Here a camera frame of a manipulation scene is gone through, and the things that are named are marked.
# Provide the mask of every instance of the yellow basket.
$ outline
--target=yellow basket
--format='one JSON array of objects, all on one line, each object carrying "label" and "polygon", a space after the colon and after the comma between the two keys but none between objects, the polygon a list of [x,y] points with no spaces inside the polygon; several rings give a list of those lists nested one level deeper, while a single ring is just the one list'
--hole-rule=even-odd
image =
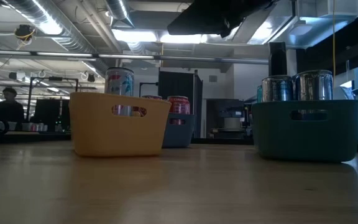
[{"label": "yellow basket", "polygon": [[[161,153],[171,103],[162,100],[72,93],[71,133],[80,156],[152,156]],[[146,109],[144,117],[113,114],[115,105]]]}]

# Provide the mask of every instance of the wooden table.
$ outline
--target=wooden table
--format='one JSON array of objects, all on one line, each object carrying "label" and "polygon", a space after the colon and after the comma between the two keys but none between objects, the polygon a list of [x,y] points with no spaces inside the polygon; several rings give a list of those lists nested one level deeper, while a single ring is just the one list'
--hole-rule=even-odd
[{"label": "wooden table", "polygon": [[358,223],[358,156],[266,161],[200,144],[89,159],[70,141],[0,145],[0,223]]}]

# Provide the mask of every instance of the plastic basket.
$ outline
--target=plastic basket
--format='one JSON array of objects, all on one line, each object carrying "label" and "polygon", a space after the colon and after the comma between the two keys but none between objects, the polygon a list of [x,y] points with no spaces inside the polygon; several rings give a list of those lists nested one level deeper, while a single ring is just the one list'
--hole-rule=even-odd
[{"label": "plastic basket", "polygon": [[[171,119],[180,119],[184,124],[171,124]],[[162,147],[188,147],[193,135],[194,116],[190,114],[170,113],[165,128]]]},{"label": "plastic basket", "polygon": [[[161,153],[170,103],[103,93],[72,93],[71,132],[80,156],[151,156]],[[115,105],[138,106],[144,117],[113,114]]]},{"label": "plastic basket", "polygon": [[[324,112],[295,120],[294,111]],[[342,162],[356,155],[358,100],[257,103],[252,114],[254,142],[262,157]]]}]

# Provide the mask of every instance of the person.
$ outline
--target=person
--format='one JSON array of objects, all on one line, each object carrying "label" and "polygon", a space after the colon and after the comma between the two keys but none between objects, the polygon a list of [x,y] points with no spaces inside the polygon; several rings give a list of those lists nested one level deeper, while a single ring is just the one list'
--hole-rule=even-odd
[{"label": "person", "polygon": [[0,102],[0,121],[23,122],[24,110],[23,106],[15,100],[17,95],[15,89],[5,88],[5,101]]}]

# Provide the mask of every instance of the basket handle hole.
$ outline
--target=basket handle hole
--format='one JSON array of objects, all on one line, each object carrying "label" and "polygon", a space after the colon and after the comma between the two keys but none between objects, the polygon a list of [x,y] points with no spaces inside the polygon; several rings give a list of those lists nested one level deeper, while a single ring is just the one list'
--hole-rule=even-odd
[{"label": "basket handle hole", "polygon": [[174,125],[184,125],[186,124],[186,121],[184,119],[170,118],[169,123]]},{"label": "basket handle hole", "polygon": [[294,121],[327,121],[327,110],[294,110],[290,113]]},{"label": "basket handle hole", "polygon": [[146,108],[138,106],[128,106],[128,105],[114,105],[111,107],[111,112],[114,115],[118,116],[135,116],[135,117],[144,117],[147,114]]}]

